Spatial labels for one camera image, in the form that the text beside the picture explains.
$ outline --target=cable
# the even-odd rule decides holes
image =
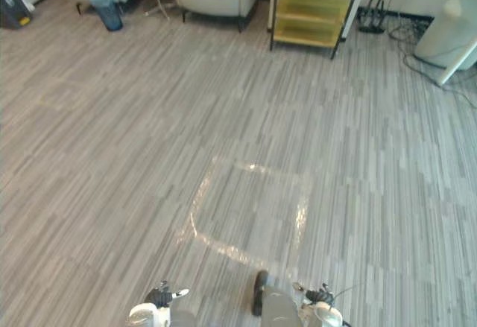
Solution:
[[[391,2],[393,0],[389,0],[388,6],[386,7],[386,14],[389,13],[389,8],[391,7]],[[397,12],[397,18],[399,19],[399,22],[401,22],[401,14],[400,12]],[[388,16],[388,21],[386,22],[386,29],[389,31],[389,16]]]
[[[424,76],[425,79],[427,79],[428,82],[430,82],[432,85],[436,86],[437,88],[441,89],[442,91],[444,92],[447,92],[447,93],[452,93],[454,95],[459,95],[461,96],[462,98],[465,99],[465,101],[467,101],[467,103],[473,108],[473,109],[477,109],[477,105],[475,105],[463,92],[460,92],[458,90],[454,90],[454,89],[446,89],[442,86],[439,86],[437,84],[437,82],[435,81],[435,79],[433,79],[429,74],[427,74],[426,72],[423,72],[422,70],[419,70],[415,67],[413,67],[409,61],[408,61],[408,58],[409,57],[413,57],[412,54],[409,54],[408,52],[406,52],[406,50],[404,50],[401,46],[401,43],[405,43],[405,44],[408,44],[408,45],[416,45],[417,44],[417,38],[420,38],[423,33],[426,31],[427,27],[429,26],[429,23],[426,23],[426,21],[417,21],[417,20],[414,20],[414,21],[411,21],[411,23],[408,23],[408,24],[405,24],[405,25],[398,25],[396,28],[394,28],[393,30],[389,31],[388,30],[388,36],[393,39],[393,40],[396,40],[397,41],[397,48],[399,49],[399,52],[403,54],[403,57],[402,57],[402,62],[404,63],[404,65],[406,67],[408,67],[410,70],[412,70],[413,72],[416,72],[422,76]],[[397,31],[401,31],[403,29],[406,29],[407,31],[411,30],[412,31],[412,34],[407,34],[406,37],[398,37],[396,36],[396,32]],[[425,57],[425,58],[432,58],[432,57],[438,57],[440,55],[445,55],[445,54],[448,54],[449,52],[451,51],[454,51],[454,50],[457,50],[459,48],[463,48],[465,45],[460,45],[456,48],[453,48],[451,50],[448,50],[448,51],[445,51],[445,52],[442,52],[442,53],[438,53],[436,55],[432,55],[432,56],[428,56],[428,57]],[[469,80],[473,77],[477,76],[477,73],[474,73],[472,75],[470,75],[469,77],[466,77],[465,79],[460,79],[458,80],[457,83],[461,83],[463,81],[466,81],[466,80]]]
[[[341,294],[343,294],[343,293],[345,293],[345,292],[347,292],[347,291],[349,291],[349,290],[351,290],[351,289],[353,289],[353,288],[355,288],[355,287],[357,287],[357,286],[359,286],[359,285],[363,285],[363,284],[364,284],[364,282],[359,282],[358,284],[354,284],[354,285],[351,286],[350,288],[345,288],[344,290],[342,290],[342,291],[340,291],[340,292],[338,292],[338,293],[336,294],[335,299],[336,299],[338,296],[340,296]]]

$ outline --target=gray carpet floor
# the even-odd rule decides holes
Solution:
[[[286,291],[356,285],[337,300],[354,326],[477,325],[461,96],[386,35],[352,30],[330,61],[269,52],[267,2],[241,34],[149,4],[116,33],[67,0],[1,31],[4,326],[123,326],[168,279],[198,326],[258,327],[261,268]],[[452,88],[477,102],[475,78]]]

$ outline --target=shoe rack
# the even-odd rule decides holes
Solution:
[[[335,57],[354,0],[274,0],[270,50],[276,42],[332,49]]]

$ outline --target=yellow shelf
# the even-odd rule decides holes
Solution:
[[[341,26],[277,20],[274,40],[333,48]]]
[[[342,24],[349,0],[278,0],[277,18]]]

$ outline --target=blue trash bin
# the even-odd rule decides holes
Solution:
[[[118,31],[122,28],[122,20],[114,0],[89,0],[96,9],[108,31]]]

